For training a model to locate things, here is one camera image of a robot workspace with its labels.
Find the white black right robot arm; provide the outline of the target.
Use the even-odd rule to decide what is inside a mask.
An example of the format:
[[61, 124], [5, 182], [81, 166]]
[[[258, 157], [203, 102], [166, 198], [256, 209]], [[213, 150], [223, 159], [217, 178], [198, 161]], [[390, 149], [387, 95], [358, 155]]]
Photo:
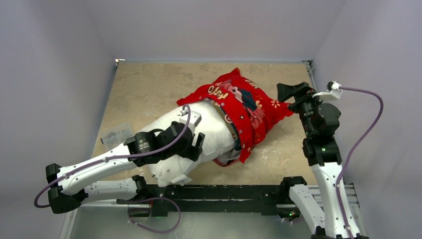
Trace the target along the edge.
[[319, 205], [305, 183], [280, 188], [280, 198], [294, 202], [308, 224], [313, 239], [364, 239], [347, 198], [343, 182], [340, 150], [335, 131], [340, 126], [340, 110], [329, 100], [339, 99], [340, 84], [332, 82], [329, 90], [317, 93], [308, 83], [277, 84], [278, 101], [293, 98], [288, 109], [299, 115], [306, 137], [304, 156], [316, 178], [322, 204]]

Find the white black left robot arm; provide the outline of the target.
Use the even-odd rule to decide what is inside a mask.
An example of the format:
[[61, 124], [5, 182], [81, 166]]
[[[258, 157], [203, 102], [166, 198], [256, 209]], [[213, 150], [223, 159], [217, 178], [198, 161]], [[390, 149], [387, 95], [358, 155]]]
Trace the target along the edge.
[[167, 129], [138, 132], [114, 149], [72, 166], [56, 163], [46, 166], [49, 207], [55, 214], [72, 211], [84, 203], [106, 198], [133, 200], [137, 204], [148, 199], [144, 181], [135, 179], [121, 183], [103, 179], [120, 171], [156, 164], [171, 156], [189, 162], [198, 161], [205, 134], [195, 132], [195, 125], [172, 122]]

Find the red printed pillowcase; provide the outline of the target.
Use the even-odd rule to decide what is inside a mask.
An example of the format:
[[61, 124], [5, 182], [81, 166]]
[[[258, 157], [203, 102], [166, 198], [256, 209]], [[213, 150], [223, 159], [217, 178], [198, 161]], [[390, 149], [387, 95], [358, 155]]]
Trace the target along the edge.
[[243, 77], [238, 68], [219, 76], [211, 84], [198, 87], [176, 103], [183, 106], [199, 101], [211, 103], [234, 139], [230, 155], [214, 159], [221, 167], [238, 161], [244, 163], [268, 132], [279, 121], [293, 114], [288, 103], [268, 97], [253, 81]]

